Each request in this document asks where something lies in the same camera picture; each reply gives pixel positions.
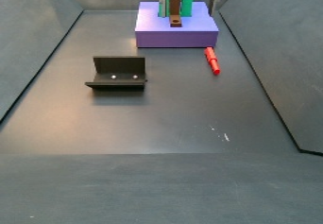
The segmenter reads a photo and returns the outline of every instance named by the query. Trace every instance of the red peg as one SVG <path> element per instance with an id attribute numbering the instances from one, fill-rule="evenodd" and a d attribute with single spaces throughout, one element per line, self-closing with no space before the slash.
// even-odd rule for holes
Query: red peg
<path id="1" fill-rule="evenodd" d="M 218 63 L 217 63 L 217 56 L 216 56 L 214 50 L 213 50 L 213 48 L 210 46 L 208 46 L 205 48 L 204 54 L 205 54 L 209 66 L 212 68 L 213 74 L 217 75 L 218 72 L 220 72 Z"/>

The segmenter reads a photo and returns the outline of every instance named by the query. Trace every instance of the dark gray floor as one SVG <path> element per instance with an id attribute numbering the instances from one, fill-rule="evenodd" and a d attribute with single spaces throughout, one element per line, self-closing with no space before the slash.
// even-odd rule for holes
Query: dark gray floor
<path id="1" fill-rule="evenodd" d="M 323 0 L 228 0 L 220 9 L 299 148 L 320 153 L 321 5 Z"/>
<path id="2" fill-rule="evenodd" d="M 0 0 L 0 121 L 81 11 L 74 0 Z"/>
<path id="3" fill-rule="evenodd" d="M 84 13 L 1 125 L 1 223 L 319 223 L 323 160 L 296 153 L 220 17 L 217 77 L 201 49 L 137 51 L 134 19 Z M 146 56 L 146 89 L 93 94 L 90 57 L 118 54 Z"/>
<path id="4" fill-rule="evenodd" d="M 301 154 L 2 155 L 1 223 L 317 224 L 321 168 Z"/>
<path id="5" fill-rule="evenodd" d="M 136 49 L 136 11 L 86 11 L 0 131 L 1 153 L 295 153 L 220 17 L 212 75 L 201 48 Z M 142 93 L 94 93 L 92 56 L 146 57 Z"/>

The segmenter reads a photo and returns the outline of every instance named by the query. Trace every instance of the purple platform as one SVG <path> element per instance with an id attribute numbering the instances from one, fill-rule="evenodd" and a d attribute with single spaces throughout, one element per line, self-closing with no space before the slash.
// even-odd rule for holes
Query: purple platform
<path id="1" fill-rule="evenodd" d="M 193 2 L 192 17 L 181 17 L 182 27 L 170 27 L 169 18 L 157 17 L 157 2 L 141 2 L 136 20 L 137 47 L 206 47 L 217 42 L 218 28 L 204 2 Z"/>

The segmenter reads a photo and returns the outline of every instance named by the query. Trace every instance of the black bracket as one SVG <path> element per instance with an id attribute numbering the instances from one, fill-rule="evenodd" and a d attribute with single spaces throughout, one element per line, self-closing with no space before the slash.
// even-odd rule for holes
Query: black bracket
<path id="1" fill-rule="evenodd" d="M 145 58 L 138 56 L 93 57 L 96 76 L 85 85 L 93 89 L 145 88 Z"/>

